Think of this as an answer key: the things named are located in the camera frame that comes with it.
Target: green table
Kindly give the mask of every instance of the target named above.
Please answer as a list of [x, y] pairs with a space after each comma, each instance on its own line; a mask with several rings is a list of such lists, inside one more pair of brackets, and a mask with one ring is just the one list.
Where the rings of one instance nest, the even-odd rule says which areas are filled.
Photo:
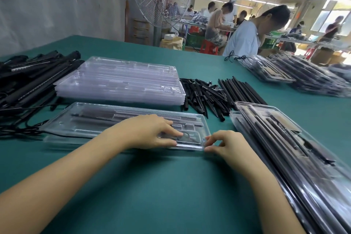
[[[351, 165], [349, 99], [262, 83], [240, 64], [225, 62], [221, 56], [97, 38], [72, 36], [23, 54], [33, 57], [51, 50], [63, 54], [78, 50], [83, 59], [102, 56], [173, 65], [180, 77], [214, 83], [234, 75]], [[44, 108], [30, 123], [52, 118], [59, 111]], [[229, 118], [221, 123], [212, 114], [207, 123], [211, 132], [233, 129]], [[0, 192], [64, 155], [46, 150], [41, 141], [1, 141]], [[168, 157], [120, 154], [78, 192], [44, 233], [242, 234], [261, 233], [261, 227], [248, 183], [221, 161], [191, 153]]]

